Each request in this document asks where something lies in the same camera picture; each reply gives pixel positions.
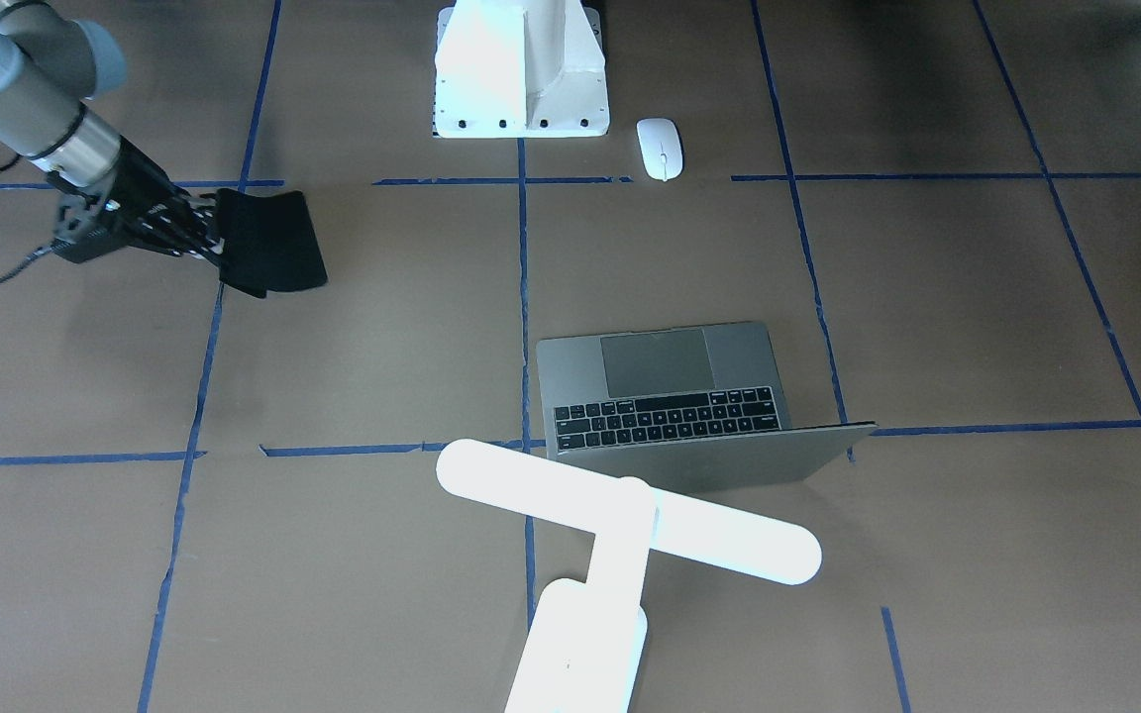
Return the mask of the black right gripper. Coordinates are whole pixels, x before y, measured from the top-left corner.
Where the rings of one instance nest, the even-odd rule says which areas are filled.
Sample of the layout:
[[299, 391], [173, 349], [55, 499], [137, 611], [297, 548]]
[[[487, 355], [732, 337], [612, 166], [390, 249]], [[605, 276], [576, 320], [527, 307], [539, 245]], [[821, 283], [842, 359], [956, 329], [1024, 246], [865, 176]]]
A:
[[94, 184], [76, 186], [58, 171], [47, 172], [47, 183], [60, 191], [50, 248], [63, 260], [83, 264], [122, 248], [139, 248], [191, 256], [216, 269], [225, 265], [218, 195], [178, 188], [124, 137], [113, 167]]

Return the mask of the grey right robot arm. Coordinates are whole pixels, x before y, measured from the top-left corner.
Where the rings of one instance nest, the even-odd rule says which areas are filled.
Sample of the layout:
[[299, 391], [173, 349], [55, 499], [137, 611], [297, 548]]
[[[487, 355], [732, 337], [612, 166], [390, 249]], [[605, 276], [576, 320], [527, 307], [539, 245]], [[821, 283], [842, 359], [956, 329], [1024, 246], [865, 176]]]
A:
[[46, 1], [0, 1], [0, 144], [59, 191], [47, 253], [82, 264], [139, 248], [218, 264], [213, 200], [180, 188], [89, 108], [124, 76], [107, 29]]

